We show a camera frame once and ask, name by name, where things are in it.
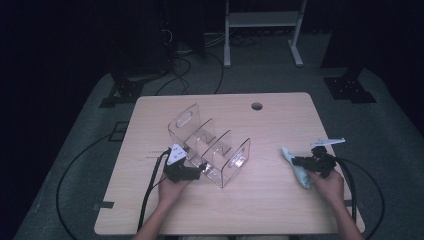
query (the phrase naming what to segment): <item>dark background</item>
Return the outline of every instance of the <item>dark background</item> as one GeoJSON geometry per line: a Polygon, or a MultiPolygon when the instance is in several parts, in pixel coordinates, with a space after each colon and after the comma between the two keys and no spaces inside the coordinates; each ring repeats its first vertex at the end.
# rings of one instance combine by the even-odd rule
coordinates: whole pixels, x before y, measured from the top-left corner
{"type": "MultiPolygon", "coordinates": [[[[0,238],[10,239],[91,90],[110,66],[166,70],[172,55],[162,44],[160,29],[169,27],[177,39],[201,50],[201,29],[223,30],[224,1],[175,0],[171,5],[148,0],[14,0],[0,4],[0,238]]],[[[231,1],[231,7],[291,10],[298,3],[231,1]]],[[[384,80],[421,132],[422,10],[418,0],[309,1],[302,26],[302,32],[309,34],[334,30],[322,67],[346,67],[359,59],[384,80]]]]}

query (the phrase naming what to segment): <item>dark floor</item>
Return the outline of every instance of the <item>dark floor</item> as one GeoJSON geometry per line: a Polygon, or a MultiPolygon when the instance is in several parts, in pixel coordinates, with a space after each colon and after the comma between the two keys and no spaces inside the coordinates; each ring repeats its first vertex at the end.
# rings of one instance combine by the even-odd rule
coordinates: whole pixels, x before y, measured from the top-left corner
{"type": "MultiPolygon", "coordinates": [[[[336,155],[360,164],[374,176],[384,193],[385,217],[374,239],[421,239],[424,235],[422,135],[390,96],[383,81],[366,69],[359,81],[377,103],[352,104],[348,100],[332,98],[323,78],[340,76],[344,69],[320,68],[330,35],[300,36],[298,48],[304,61],[302,68],[294,65],[287,45],[289,37],[268,36],[247,48],[233,47],[232,67],[224,69],[218,93],[309,93],[327,135],[330,138],[344,137],[347,141],[333,147],[336,155]]],[[[222,47],[210,48],[208,52],[223,59],[222,47]]],[[[191,63],[189,72],[184,75],[189,83],[188,94],[213,94],[221,77],[217,59],[211,55],[184,59],[191,63]]],[[[187,68],[187,62],[175,61],[177,73],[181,74],[187,68]]],[[[170,73],[146,84],[142,95],[155,95],[174,77],[170,73]]],[[[71,239],[58,218],[57,195],[63,222],[76,239],[130,238],[99,236],[93,230],[98,214],[96,206],[103,200],[121,143],[102,140],[75,159],[87,146],[109,134],[116,122],[130,120],[134,104],[99,108],[112,86],[110,75],[105,75],[93,89],[15,239],[71,239]],[[59,181],[70,164],[60,192],[57,192],[59,181]]],[[[184,88],[177,80],[159,95],[186,94],[184,88]]],[[[380,215],[380,200],[366,175],[353,166],[350,169],[357,186],[358,207],[367,227],[364,235],[367,236],[380,215]]],[[[300,236],[300,239],[337,239],[337,236],[300,236]]]]}

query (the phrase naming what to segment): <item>acrylic divider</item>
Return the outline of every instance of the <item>acrylic divider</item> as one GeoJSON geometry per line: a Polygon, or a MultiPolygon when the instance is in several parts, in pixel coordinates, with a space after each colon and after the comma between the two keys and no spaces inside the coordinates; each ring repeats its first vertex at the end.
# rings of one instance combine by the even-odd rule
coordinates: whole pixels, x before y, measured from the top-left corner
{"type": "Polygon", "coordinates": [[[237,149],[232,148],[231,131],[217,138],[211,118],[201,124],[199,106],[193,104],[168,125],[172,141],[187,152],[187,160],[198,167],[217,186],[223,188],[236,175],[249,158],[250,138],[237,149]]]}

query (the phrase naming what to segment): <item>light blue object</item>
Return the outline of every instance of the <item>light blue object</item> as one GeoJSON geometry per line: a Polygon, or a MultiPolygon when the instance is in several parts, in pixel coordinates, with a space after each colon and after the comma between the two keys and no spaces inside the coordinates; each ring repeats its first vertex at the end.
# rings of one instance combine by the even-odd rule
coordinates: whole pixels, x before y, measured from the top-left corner
{"type": "Polygon", "coordinates": [[[281,151],[283,152],[284,158],[286,158],[286,160],[292,165],[294,174],[296,175],[300,185],[306,189],[310,189],[312,187],[312,179],[308,176],[305,169],[303,167],[293,165],[292,159],[294,156],[285,147],[282,147],[281,151]]]}

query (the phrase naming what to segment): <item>wooden tabletop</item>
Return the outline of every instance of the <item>wooden tabletop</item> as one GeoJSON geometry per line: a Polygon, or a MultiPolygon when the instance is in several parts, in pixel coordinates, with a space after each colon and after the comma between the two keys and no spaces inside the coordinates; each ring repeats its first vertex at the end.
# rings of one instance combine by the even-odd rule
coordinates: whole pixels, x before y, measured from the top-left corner
{"type": "MultiPolygon", "coordinates": [[[[295,156],[311,156],[310,142],[328,138],[310,96],[267,93],[139,98],[104,197],[104,202],[113,202],[113,207],[100,209],[94,227],[97,234],[136,233],[156,158],[173,144],[168,124],[195,103],[199,105],[202,122],[214,119],[217,135],[231,130],[234,147],[250,138],[250,156],[224,188],[203,175],[193,181],[171,210],[161,234],[337,232],[329,207],[315,189],[300,186],[281,153],[284,146],[295,156]],[[263,108],[252,109],[254,103],[263,108]]],[[[327,150],[334,155],[331,146],[327,150]]],[[[347,185],[345,199],[351,199],[347,185]]],[[[157,202],[154,189],[145,220],[157,202]]],[[[364,231],[359,212],[357,222],[364,231]]]]}

